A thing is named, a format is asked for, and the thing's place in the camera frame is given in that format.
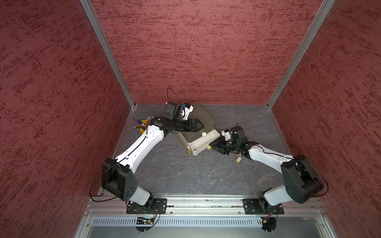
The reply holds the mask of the white drawer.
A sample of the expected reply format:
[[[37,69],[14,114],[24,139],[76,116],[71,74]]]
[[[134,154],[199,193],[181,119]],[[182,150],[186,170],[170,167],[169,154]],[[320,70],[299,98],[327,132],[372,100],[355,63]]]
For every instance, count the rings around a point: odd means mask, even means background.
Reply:
[[[208,149],[209,144],[220,137],[220,133],[216,130],[212,130],[209,133],[203,132],[201,137],[196,139],[191,143],[187,143],[186,147],[191,147],[194,150],[194,155],[197,156],[199,153],[203,152],[205,149]]]

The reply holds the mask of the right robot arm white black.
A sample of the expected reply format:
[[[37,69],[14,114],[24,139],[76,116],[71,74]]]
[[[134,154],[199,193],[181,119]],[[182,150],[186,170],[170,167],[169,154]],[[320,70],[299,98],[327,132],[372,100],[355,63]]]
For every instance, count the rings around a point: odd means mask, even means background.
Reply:
[[[305,156],[282,154],[258,142],[249,141],[240,126],[224,130],[210,147],[223,155],[237,154],[260,162],[282,175],[284,185],[270,188],[259,195],[258,204],[263,211],[290,201],[303,204],[324,189],[320,174]]]

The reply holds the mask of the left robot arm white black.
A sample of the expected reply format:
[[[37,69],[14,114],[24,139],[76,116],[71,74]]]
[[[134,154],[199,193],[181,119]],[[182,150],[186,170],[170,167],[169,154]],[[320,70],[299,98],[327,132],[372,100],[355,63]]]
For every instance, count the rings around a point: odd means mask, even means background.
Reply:
[[[204,124],[190,118],[194,106],[189,103],[167,102],[160,117],[147,119],[144,133],[115,159],[102,164],[101,187],[122,201],[150,206],[153,195],[138,185],[135,178],[140,163],[149,152],[172,132],[198,132]]]

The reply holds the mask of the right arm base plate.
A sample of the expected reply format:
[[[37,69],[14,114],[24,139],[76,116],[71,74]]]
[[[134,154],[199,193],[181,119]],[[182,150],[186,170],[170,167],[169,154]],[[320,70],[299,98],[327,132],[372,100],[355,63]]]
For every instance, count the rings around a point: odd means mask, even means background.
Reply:
[[[281,204],[271,206],[264,199],[243,199],[243,208],[246,215],[283,215],[284,210]]]

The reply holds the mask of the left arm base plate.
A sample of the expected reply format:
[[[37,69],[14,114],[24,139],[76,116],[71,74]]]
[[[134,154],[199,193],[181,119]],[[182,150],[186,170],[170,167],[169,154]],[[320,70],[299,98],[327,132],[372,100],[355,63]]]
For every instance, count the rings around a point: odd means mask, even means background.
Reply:
[[[144,214],[144,215],[162,215],[166,213],[167,199],[153,198],[146,205],[139,205],[135,202],[127,202],[127,214]]]

